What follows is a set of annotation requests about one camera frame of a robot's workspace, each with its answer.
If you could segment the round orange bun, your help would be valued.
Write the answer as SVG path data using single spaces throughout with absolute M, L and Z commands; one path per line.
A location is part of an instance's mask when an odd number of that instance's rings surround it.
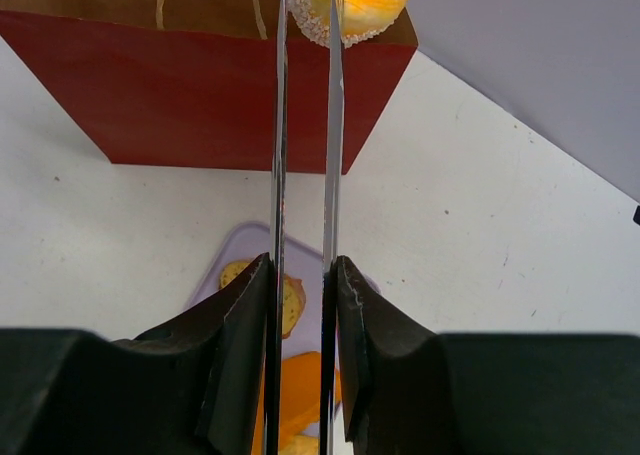
M 343 44 L 349 48 L 389 28 L 408 0 L 336 0 Z M 310 41 L 327 47 L 331 0 L 287 0 L 297 27 Z

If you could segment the long orange baguette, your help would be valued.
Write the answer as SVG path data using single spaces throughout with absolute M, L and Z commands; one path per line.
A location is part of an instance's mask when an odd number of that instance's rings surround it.
M 307 352 L 285 359 L 281 366 L 280 449 L 320 420 L 321 354 Z

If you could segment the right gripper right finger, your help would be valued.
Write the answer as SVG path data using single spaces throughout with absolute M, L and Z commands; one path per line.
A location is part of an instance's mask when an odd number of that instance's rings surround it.
M 639 340 L 435 333 L 334 269 L 344 431 L 358 454 L 635 454 Z

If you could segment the metal tongs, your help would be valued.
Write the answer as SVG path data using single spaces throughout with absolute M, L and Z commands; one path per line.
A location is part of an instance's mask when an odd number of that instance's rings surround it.
M 276 454 L 279 445 L 282 370 L 282 319 L 285 268 L 285 190 L 288 141 L 288 20 L 289 0 L 279 0 L 276 32 L 276 91 L 274 142 L 271 168 L 271 286 L 267 298 L 264 432 L 262 452 Z M 336 282 L 340 179 L 344 138 L 343 70 L 344 0 L 330 0 L 329 11 L 329 107 L 325 171 L 323 291 L 321 318 L 320 454 L 334 452 Z

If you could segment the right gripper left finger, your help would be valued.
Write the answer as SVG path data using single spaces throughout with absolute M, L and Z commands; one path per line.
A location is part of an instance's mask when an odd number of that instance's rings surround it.
M 259 405 L 270 263 L 136 338 L 1 332 L 5 454 L 247 454 Z

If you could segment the red paper bag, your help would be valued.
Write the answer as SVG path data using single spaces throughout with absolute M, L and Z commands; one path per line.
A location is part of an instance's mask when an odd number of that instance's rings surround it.
M 281 6 L 288 167 L 321 173 L 329 0 L 1 0 L 1 35 L 110 161 L 269 170 Z

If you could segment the lilac plastic tray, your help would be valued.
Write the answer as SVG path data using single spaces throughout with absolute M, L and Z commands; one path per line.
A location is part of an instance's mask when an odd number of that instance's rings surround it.
M 245 222 L 234 227 L 224 238 L 186 307 L 191 308 L 219 290 L 219 277 L 225 265 L 237 260 L 253 260 L 271 246 L 269 227 L 264 223 Z M 282 342 L 282 362 L 290 357 L 321 351 L 322 255 L 291 236 L 285 237 L 285 274 L 302 280 L 306 306 L 289 338 Z M 317 437 L 318 422 L 302 433 Z

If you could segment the pale yellow flat bread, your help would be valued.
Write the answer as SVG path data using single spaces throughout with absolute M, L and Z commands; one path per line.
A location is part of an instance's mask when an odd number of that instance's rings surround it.
M 263 446 L 263 434 L 255 430 L 251 455 L 261 455 Z M 317 455 L 319 439 L 304 434 L 283 436 L 280 433 L 279 455 Z

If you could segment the sliced brown bread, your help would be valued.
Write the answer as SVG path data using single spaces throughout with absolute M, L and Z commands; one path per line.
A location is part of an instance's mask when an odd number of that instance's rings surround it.
M 230 284 L 251 263 L 250 260 L 237 260 L 225 265 L 219 277 L 219 288 Z M 306 292 L 302 280 L 284 275 L 282 336 L 289 338 L 306 306 Z

